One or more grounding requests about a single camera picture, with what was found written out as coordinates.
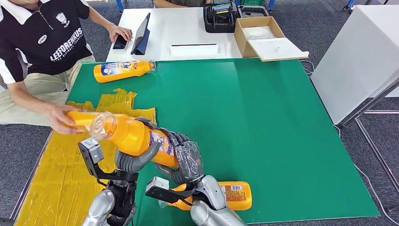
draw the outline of open box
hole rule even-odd
[[[243,28],[268,26],[275,38],[247,40]],[[272,16],[238,18],[234,38],[243,58],[259,57],[262,61],[308,58],[287,39]]]

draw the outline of plastic wrap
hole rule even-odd
[[[204,167],[198,150],[198,146],[193,141],[186,141],[184,145],[175,148],[179,168],[185,181],[196,180],[204,175]]]
[[[132,110],[136,93],[116,89],[116,94],[103,94],[98,102],[98,112],[124,113],[133,117],[143,116],[155,123],[155,108]],[[87,111],[93,111],[90,102],[67,102]],[[89,175],[77,143],[89,133],[61,135],[53,132],[29,186],[16,226],[78,226],[81,225],[93,198],[104,188]],[[100,141],[104,160],[102,170],[115,169],[115,145]]]

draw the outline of bottle label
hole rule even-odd
[[[173,146],[170,143],[169,138],[162,136],[161,134],[150,131],[150,145],[154,142],[160,142],[161,147],[158,152],[165,152],[168,155],[174,156],[175,151],[173,150]]]
[[[227,202],[241,202],[247,200],[244,186],[242,185],[220,186],[220,189]]]
[[[135,69],[137,69],[137,61],[135,61],[135,60],[105,64],[105,65],[101,65],[101,74],[103,76],[120,74],[120,73],[123,73],[123,71],[129,71],[133,67]]]

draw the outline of white table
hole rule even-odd
[[[233,33],[207,33],[205,31],[202,8],[140,8],[125,9],[119,26],[135,31],[151,13],[148,30],[150,37],[144,56],[131,55],[133,42],[128,43],[124,51],[112,50],[107,61],[128,60],[191,60],[242,58]],[[200,56],[171,56],[170,46],[173,44],[209,44],[219,45],[218,54]]]
[[[357,6],[323,56],[311,79],[334,124],[398,78],[398,21],[398,5]]]

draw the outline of detergent bottle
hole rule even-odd
[[[152,143],[160,142],[160,150],[152,161],[169,167],[179,166],[170,139],[162,131],[150,129],[132,117],[98,113],[90,125],[90,134],[95,140],[113,142],[118,150],[132,156],[139,156]]]
[[[248,210],[252,206],[252,194],[249,184],[244,181],[225,181],[218,182],[219,186],[224,194],[227,205],[232,210]],[[180,185],[172,190],[184,191],[186,189],[186,184]],[[188,203],[192,203],[192,198],[188,197],[185,199]],[[181,210],[190,210],[190,206],[181,200],[175,203],[166,203],[168,206],[175,206]]]
[[[126,61],[96,65],[93,69],[97,82],[109,82],[133,76],[142,76],[149,71],[155,71],[153,61]]]
[[[98,112],[70,111],[66,114],[66,116],[72,119],[75,122],[75,124],[70,125],[67,123],[66,125],[75,127],[80,130],[90,131],[90,125],[93,123],[93,120],[97,117],[98,114],[99,114]],[[134,119],[133,117],[130,117],[125,114],[113,114],[113,116],[116,120]]]

